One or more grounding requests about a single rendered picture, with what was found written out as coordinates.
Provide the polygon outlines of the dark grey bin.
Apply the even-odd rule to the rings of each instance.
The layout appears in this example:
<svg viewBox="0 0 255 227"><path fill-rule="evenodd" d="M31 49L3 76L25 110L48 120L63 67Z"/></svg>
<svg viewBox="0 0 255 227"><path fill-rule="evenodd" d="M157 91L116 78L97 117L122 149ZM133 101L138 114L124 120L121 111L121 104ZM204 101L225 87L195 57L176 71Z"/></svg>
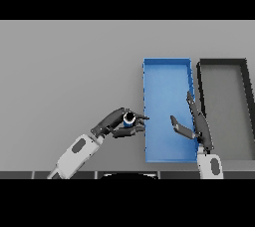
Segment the dark grey bin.
<svg viewBox="0 0 255 227"><path fill-rule="evenodd" d="M255 160L255 102L246 59L200 59L201 110L222 160Z"/></svg>

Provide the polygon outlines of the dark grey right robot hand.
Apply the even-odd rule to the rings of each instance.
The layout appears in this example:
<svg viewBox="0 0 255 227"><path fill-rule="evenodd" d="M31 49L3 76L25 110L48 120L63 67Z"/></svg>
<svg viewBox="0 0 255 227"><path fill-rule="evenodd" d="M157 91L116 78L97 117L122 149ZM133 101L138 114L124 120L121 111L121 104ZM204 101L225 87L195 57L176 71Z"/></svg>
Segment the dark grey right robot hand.
<svg viewBox="0 0 255 227"><path fill-rule="evenodd" d="M187 92L186 101L189 105L190 113L193 117L194 130L182 125L177 121L174 115L169 118L173 126L173 130L186 138L197 139L203 146L204 153L210 153L214 149L209 124L202 112L197 109L195 100L191 92Z"/></svg>

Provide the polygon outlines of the blue bin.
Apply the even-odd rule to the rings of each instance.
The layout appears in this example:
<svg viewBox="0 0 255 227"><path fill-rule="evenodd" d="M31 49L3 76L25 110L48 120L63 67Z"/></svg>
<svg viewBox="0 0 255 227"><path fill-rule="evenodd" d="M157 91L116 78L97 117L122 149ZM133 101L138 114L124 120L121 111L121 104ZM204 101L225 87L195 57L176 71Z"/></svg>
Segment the blue bin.
<svg viewBox="0 0 255 227"><path fill-rule="evenodd" d="M145 161L147 163L195 162L197 140L173 130L170 117L194 129L186 101L194 97L193 74L189 58L144 58L143 114L145 122Z"/></svg>

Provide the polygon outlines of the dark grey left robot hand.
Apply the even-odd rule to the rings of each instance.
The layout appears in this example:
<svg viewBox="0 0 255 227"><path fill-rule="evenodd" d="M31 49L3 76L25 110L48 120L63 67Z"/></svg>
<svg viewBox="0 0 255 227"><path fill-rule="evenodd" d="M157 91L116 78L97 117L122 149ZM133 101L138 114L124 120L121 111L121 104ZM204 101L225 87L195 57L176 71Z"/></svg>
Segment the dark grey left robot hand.
<svg viewBox="0 0 255 227"><path fill-rule="evenodd" d="M131 127L124 127L124 115L133 112L135 121ZM148 116L135 113L131 109L119 108L109 113L95 127L91 129L91 133L99 138L112 134L114 138L133 136L137 132L145 131L144 121L148 120Z"/></svg>

